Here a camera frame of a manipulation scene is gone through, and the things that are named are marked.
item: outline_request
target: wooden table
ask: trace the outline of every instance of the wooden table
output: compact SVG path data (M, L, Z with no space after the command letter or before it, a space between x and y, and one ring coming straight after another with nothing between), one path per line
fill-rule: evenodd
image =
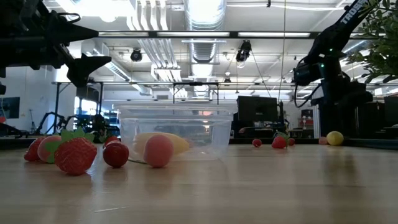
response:
M220 161L88 174L0 151L0 222L397 223L398 153L331 146L230 146Z

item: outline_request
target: clear plastic container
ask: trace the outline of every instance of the clear plastic container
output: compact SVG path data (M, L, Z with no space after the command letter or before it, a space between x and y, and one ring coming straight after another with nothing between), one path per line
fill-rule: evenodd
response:
M174 144L174 161L212 160L225 152L237 108L221 105L116 105L123 144L130 158L143 160L146 141L165 134Z

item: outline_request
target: computer monitor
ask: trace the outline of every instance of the computer monitor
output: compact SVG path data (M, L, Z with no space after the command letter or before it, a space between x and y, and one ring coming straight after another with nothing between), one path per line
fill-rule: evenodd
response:
M240 121L277 121L277 98L239 96L238 115Z
M384 97L384 115L387 125L398 124L398 97Z

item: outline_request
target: ceiling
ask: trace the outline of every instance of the ceiling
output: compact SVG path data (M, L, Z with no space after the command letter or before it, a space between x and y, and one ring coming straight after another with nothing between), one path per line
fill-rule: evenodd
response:
M71 0L47 0L44 1L49 9L58 12L64 11L59 1ZM119 4L125 0L110 1L111 4ZM284 4L291 7L340 7L353 2L353 0L272 0L272 5L280 7L260 7L259 3L266 1L245 1L228 0L227 10L224 19L223 30L243 30L243 31L273 31L273 32L312 32L323 31L332 25L342 15L343 10L336 11L304 11L281 8ZM185 13L183 1L167 1L167 25L170 30L186 30ZM126 17L118 17L114 22L103 22L98 16L82 15L82 20L78 25L96 30L129 30L126 25ZM118 62L125 70L136 74L136 81L153 81L150 76L152 63L142 50L143 59L141 62L132 62L130 54L133 48L140 48L137 39L111 39L97 38L95 42L100 45L106 44L110 49L110 56L113 61ZM282 39L252 39L251 55L243 68L237 68L234 55L237 48L241 45L241 39L226 39L225 43L219 44L216 65L212 76L214 79L222 81L226 78L226 72L230 72L232 82L254 82L261 81L261 76L267 82L280 82L283 77L284 82L290 82L292 73L290 71L296 66L297 62L304 57L310 50L313 40L282 40ZM358 44L359 40L348 42L346 49ZM172 39L172 46L178 65L181 67L181 77L190 76L190 60L188 44L182 43L182 39ZM343 67L344 71L351 77L357 77L364 73L361 67L348 65ZM101 81L114 81L114 74L108 69L99 69L93 75L95 79Z

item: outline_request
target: strawberry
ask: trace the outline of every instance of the strawberry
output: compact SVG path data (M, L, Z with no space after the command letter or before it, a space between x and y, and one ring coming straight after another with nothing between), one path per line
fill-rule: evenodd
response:
M88 170L97 155L97 148L92 143L93 134L85 134L78 128L75 132L63 130L62 141L54 152L54 163L70 175L82 175Z
M129 149L120 141L109 143L103 152L104 161L113 168L120 168L129 159Z
M33 161L39 161L40 157L37 154L37 150L39 148L40 143L45 139L44 137L40 137L38 139L36 139L34 142L32 142L32 144L30 144L28 150L26 151L25 155L24 155L24 159L26 161L29 162L33 162Z
M274 149L284 149L287 146L286 140L282 136L276 136L271 146Z
M105 140L104 146L106 147L111 141L119 141L119 139L116 136L110 136Z
M289 140L287 140L287 144L288 144L289 146L294 146L295 143L296 143L296 141L295 141L294 139L289 139Z

